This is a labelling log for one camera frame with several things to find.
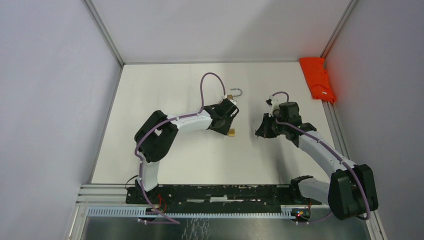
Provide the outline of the small brass padlock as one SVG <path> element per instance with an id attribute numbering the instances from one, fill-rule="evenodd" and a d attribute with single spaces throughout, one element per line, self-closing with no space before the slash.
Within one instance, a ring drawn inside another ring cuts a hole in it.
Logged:
<path id="1" fill-rule="evenodd" d="M 228 137 L 234 137 L 236 135 L 236 130 L 234 128 L 230 128 L 227 132 Z"/>

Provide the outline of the large brass padlock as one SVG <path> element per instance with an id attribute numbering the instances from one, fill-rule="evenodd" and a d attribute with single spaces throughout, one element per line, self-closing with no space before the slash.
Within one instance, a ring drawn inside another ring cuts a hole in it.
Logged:
<path id="1" fill-rule="evenodd" d="M 230 88 L 227 95 L 233 95 L 233 98 L 237 98 L 243 95 L 243 90 L 241 88 Z"/>

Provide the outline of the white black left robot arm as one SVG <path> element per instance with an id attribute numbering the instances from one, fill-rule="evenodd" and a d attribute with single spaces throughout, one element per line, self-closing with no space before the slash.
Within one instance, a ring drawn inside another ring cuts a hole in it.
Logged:
<path id="1" fill-rule="evenodd" d="M 200 112 L 166 115 L 154 111 L 134 136 L 134 155 L 140 159 L 138 197 L 145 204 L 157 198 L 160 161 L 168 154 L 177 134 L 211 130 L 229 136 L 239 108 L 233 99 L 225 98 L 217 104 L 204 106 Z"/>

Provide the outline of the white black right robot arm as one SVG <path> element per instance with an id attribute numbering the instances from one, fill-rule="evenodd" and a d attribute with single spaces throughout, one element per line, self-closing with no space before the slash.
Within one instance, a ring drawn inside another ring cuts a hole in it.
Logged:
<path id="1" fill-rule="evenodd" d="M 264 113 L 255 135 L 264 139 L 285 136 L 297 148 L 307 153 L 328 175 L 329 182 L 311 175 L 292 179 L 289 199 L 302 204 L 307 199 L 329 206 L 339 220 L 358 218 L 367 221 L 379 207 L 374 173 L 367 164 L 349 160 L 320 135 L 309 122 L 303 123 L 296 102 L 266 101 L 269 111 Z"/>

